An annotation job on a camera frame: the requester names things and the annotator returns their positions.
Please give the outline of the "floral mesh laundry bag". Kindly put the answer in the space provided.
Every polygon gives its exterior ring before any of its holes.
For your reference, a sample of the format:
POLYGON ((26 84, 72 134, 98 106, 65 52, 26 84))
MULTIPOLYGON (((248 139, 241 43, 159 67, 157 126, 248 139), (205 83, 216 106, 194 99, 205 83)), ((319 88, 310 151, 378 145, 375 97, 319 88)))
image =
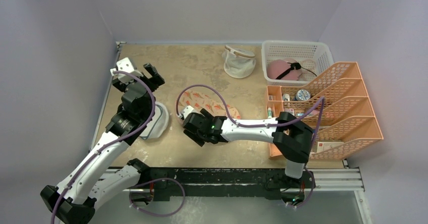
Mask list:
POLYGON ((221 99, 211 98, 209 95, 192 88, 186 89, 177 97, 174 111, 178 118, 180 118, 180 113, 187 106, 193 107, 198 112, 201 109, 205 109, 213 116, 228 116, 226 112, 228 110, 230 117, 241 119, 241 115, 235 107, 229 104, 224 105, 221 99))

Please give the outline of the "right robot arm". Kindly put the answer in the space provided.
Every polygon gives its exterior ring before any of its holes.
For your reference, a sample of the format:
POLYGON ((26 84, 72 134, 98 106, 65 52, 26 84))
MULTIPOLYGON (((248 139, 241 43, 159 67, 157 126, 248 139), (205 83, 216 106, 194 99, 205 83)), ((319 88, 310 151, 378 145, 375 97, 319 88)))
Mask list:
POLYGON ((185 135, 199 146, 232 141, 261 141, 273 144, 286 159, 283 180, 289 187, 303 181, 308 163, 314 130, 288 112, 264 120, 239 120, 227 116, 213 116, 205 109, 185 107, 179 113, 185 135))

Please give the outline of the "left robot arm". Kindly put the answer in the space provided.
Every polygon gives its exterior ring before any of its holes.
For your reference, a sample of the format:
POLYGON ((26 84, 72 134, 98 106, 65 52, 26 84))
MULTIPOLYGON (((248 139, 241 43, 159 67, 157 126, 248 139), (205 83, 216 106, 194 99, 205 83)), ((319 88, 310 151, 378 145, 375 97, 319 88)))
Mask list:
POLYGON ((111 74, 117 76, 112 85, 123 93, 117 113, 105 128, 101 138, 81 163, 57 185, 45 186, 40 196, 51 212, 50 222, 88 223, 95 211, 115 192, 129 186, 145 188, 150 183, 149 172, 137 166, 125 166, 118 174, 104 181, 99 178, 112 162, 127 150, 155 115, 153 92, 164 79, 151 64, 144 69, 146 77, 131 62, 117 62, 111 74))

